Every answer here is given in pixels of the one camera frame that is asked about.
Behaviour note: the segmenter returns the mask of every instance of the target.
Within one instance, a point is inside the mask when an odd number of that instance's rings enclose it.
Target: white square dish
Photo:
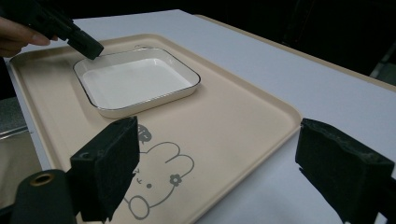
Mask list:
[[[84,59],[74,71],[91,104],[119,119],[193,94],[200,76],[164,49],[144,48]]]

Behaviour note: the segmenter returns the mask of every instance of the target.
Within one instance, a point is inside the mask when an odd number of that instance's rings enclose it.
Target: beige tray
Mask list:
[[[111,223],[191,223],[300,128],[301,114],[265,91],[157,35],[103,41],[103,54],[166,49],[202,80],[186,98],[137,113],[141,161]],[[78,83],[69,47],[23,53],[11,68],[54,168],[114,119]]]

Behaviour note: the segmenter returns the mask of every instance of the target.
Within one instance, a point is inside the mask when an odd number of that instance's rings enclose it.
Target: cartoon bunny drawing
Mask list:
[[[151,139],[151,135],[142,125],[139,126],[140,130],[143,130],[142,135],[139,134],[143,144],[143,141]],[[180,147],[173,142],[162,142],[147,151],[141,151],[133,182],[124,197],[134,218],[147,218],[152,208],[171,197],[176,188],[182,185],[183,177],[193,168],[194,160],[181,154]]]

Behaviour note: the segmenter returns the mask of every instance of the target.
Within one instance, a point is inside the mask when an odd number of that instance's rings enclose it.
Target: table surface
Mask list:
[[[337,65],[181,10],[75,20],[96,40],[156,34],[177,43],[396,161],[396,88]],[[22,52],[66,46],[28,46]],[[35,126],[21,103],[43,169],[50,169]],[[300,173],[295,134],[198,223],[342,223]],[[385,223],[379,215],[375,223]]]

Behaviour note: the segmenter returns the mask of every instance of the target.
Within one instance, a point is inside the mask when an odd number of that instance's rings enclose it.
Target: human hand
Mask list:
[[[0,17],[0,57],[13,57],[28,44],[47,46],[50,40],[27,26]]]

